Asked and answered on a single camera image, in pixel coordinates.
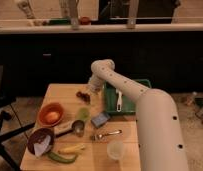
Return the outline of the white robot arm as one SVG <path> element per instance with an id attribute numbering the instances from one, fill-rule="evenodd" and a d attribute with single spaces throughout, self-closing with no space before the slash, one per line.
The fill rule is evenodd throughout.
<path id="1" fill-rule="evenodd" d="M 88 87 L 92 92 L 99 92 L 108 82 L 135 104 L 141 170 L 189 171 L 173 98 L 161 89 L 149 88 L 114 69 L 111 59 L 94 61 Z"/>

